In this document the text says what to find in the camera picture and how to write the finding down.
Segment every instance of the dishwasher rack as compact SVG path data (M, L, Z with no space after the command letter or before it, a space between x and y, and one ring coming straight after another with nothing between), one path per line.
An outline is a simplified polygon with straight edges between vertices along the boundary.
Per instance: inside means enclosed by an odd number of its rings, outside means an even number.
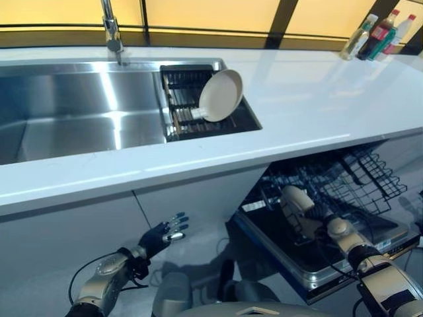
M367 223L371 217L391 210L389 200L407 191L407 186L373 152L377 145L272 163L242 207L246 212L263 207L278 209L282 188L294 185L337 215ZM286 217L297 219L294 214ZM296 244L310 241L301 234L299 221L291 219L290 223L296 233L293 237Z
M170 119L165 127L167 141L260 129L244 99L228 118L219 122L208 122L202 118L192 117L191 110L198 108L201 92L215 73L211 66L162 66L160 73Z

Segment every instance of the bottle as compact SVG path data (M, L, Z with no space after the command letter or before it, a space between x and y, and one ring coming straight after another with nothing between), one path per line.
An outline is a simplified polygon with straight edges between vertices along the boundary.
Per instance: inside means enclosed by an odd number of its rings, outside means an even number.
M369 40L358 53L358 58L365 60L369 57L371 51L373 51L376 45L378 45L378 43L382 41L386 35L388 35L388 32L392 29L394 20L398 14L399 10L392 10L391 14L387 18L384 18L382 22L376 26L375 30L371 33Z
M398 27L397 27L397 33L395 34L394 39L388 46L383 50L384 54L392 54L392 51L394 50L395 46L399 44L401 39L404 37L405 34L410 30L411 24L416 18L415 15L409 15L408 18L404 21L402 21Z
M379 55L379 53L382 52L389 45L389 43L392 42L396 34L397 34L397 28L390 29L388 32L388 35L386 35L386 37L382 41L380 41L375 46L375 48L373 48L373 51L371 51L368 59L373 61Z
M369 38L369 31L377 21L377 15L368 15L363 24L351 35L339 56L349 61L357 55L358 51Z

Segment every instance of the faucet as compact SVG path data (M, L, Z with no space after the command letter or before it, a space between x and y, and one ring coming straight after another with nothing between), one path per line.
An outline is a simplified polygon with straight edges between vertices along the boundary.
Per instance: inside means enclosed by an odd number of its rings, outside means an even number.
M103 24L106 29L106 46L116 56L116 61L122 63L121 53L124 51L124 45L120 39L118 20L113 15L112 4L110 0L101 0L103 7Z

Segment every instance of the white countertop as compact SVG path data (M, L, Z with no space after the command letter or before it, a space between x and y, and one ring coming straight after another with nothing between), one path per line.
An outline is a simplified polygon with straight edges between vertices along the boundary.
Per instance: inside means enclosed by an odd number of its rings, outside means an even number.
M0 166L0 215L248 168L423 131L423 59L342 61L334 52L128 48L133 57L219 57L262 129ZM4 61L104 58L105 48L0 52Z

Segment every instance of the stainless steel sink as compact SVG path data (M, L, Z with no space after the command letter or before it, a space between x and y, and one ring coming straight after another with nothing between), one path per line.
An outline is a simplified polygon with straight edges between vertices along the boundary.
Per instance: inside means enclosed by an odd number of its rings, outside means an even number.
M174 141L160 67L188 64L225 68L218 59L0 67L0 164Z

